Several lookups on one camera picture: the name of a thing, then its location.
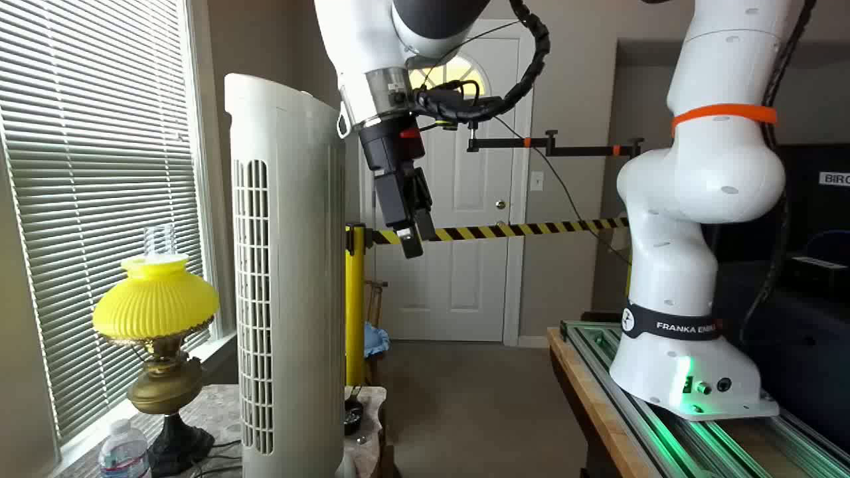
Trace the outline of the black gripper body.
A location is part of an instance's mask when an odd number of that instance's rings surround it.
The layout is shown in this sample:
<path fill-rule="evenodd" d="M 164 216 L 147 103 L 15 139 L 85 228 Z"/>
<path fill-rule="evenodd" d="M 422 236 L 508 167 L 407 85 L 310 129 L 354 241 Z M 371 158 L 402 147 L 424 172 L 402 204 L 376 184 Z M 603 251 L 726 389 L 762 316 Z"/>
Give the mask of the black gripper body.
<path fill-rule="evenodd" d="M 424 154 L 416 119 L 402 114 L 367 125 L 358 130 L 358 142 L 375 178 L 384 224 L 391 228 L 416 227 L 412 188 L 427 191 L 427 180 L 416 167 L 416 159 Z"/>

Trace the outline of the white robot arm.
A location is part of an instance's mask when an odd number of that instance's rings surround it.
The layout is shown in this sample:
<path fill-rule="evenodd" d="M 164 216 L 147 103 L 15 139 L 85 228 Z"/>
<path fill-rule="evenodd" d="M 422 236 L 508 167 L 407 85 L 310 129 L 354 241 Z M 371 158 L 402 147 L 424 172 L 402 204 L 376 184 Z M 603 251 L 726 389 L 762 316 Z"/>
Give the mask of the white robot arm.
<path fill-rule="evenodd" d="M 422 118 L 480 125 L 512 110 L 545 69 L 548 24 L 522 0 L 509 9 L 534 56 L 503 95 L 464 101 L 416 89 L 410 71 L 449 61 L 488 0 L 313 0 L 338 74 L 343 137 L 355 137 L 375 178 L 382 221 L 410 259 L 433 236 L 431 191 L 414 166 Z M 695 0 L 674 63 L 666 110 L 673 143 L 630 159 L 615 175 L 631 240 L 631 279 L 607 377 L 630 397 L 682 419 L 772 418 L 758 364 L 712 316 L 716 259 L 708 227 L 762 217 L 785 172 L 762 129 L 764 93 L 781 58 L 789 0 Z"/>

